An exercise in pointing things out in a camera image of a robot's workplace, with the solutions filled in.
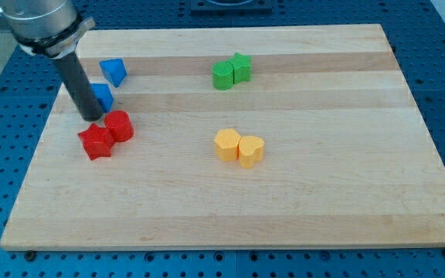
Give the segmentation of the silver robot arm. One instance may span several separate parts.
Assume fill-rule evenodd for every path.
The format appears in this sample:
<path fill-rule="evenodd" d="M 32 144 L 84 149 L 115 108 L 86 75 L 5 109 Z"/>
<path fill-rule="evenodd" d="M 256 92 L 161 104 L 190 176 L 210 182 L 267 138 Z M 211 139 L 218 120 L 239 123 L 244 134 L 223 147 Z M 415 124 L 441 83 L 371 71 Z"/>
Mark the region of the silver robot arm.
<path fill-rule="evenodd" d="M 93 18 L 83 17 L 72 0 L 0 0 L 0 15 L 24 52 L 52 60 L 80 116 L 100 119 L 103 109 L 76 54 L 96 25 Z"/>

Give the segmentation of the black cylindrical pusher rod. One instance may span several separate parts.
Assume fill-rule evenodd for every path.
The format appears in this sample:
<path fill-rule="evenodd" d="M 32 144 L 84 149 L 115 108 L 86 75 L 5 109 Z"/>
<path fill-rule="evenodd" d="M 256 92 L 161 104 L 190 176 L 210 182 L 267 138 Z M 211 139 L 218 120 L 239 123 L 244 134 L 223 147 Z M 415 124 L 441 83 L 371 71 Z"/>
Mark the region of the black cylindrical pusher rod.
<path fill-rule="evenodd" d="M 103 109 L 95 97 L 88 77 L 75 52 L 53 60 L 65 88 L 73 100 L 80 116 L 85 121 L 95 121 L 102 117 Z"/>

